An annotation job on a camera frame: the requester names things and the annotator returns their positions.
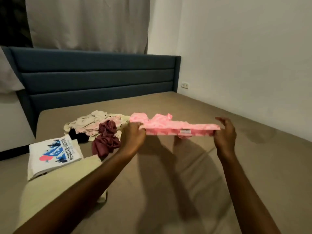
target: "maroon garment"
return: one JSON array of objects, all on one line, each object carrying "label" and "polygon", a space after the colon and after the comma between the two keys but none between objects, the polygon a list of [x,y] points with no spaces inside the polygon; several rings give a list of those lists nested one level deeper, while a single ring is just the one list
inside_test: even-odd
[{"label": "maroon garment", "polygon": [[92,154],[97,154],[100,158],[105,158],[114,149],[119,148],[120,141],[114,136],[117,127],[114,121],[106,121],[99,125],[99,133],[95,140],[92,142]]}]

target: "fitted sheet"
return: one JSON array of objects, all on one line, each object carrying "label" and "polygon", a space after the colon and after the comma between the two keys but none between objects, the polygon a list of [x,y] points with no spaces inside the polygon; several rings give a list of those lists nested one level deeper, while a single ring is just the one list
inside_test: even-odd
[{"label": "fitted sheet", "polygon": [[[237,157],[281,232],[312,229],[311,142],[174,92],[43,111],[36,140],[60,137],[66,122],[94,110],[145,112],[149,117],[170,113],[193,124],[218,124],[215,116],[231,118]],[[91,156],[90,143],[80,147],[84,156]],[[27,155],[0,161],[0,172],[7,177],[0,179],[1,233],[11,233],[26,169]],[[108,188],[107,203],[93,209],[73,233],[103,232],[240,233],[213,138],[148,136]]]}]

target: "person's right arm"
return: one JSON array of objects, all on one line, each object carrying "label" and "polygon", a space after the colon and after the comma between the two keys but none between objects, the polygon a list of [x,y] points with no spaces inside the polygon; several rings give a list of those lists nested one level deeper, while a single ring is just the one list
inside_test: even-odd
[{"label": "person's right arm", "polygon": [[235,155],[235,128],[228,118],[216,117],[224,129],[215,132],[214,142],[222,163],[228,189],[241,232],[280,234],[280,231],[254,188],[250,184]]}]

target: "white wall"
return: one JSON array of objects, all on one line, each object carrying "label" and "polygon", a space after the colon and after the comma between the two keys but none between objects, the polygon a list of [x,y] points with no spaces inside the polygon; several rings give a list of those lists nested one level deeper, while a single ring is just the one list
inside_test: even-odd
[{"label": "white wall", "polygon": [[178,93],[312,141],[311,6],[183,0]]},{"label": "white wall", "polygon": [[15,93],[0,94],[0,152],[28,145],[34,136]]},{"label": "white wall", "polygon": [[148,54],[175,55],[182,0],[151,0]]}]

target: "wall socket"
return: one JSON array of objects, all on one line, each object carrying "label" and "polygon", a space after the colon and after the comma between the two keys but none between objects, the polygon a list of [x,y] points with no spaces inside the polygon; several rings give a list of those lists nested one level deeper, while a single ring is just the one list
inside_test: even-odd
[{"label": "wall socket", "polygon": [[182,85],[181,85],[182,88],[185,88],[188,90],[188,83],[186,82],[182,82]]}]

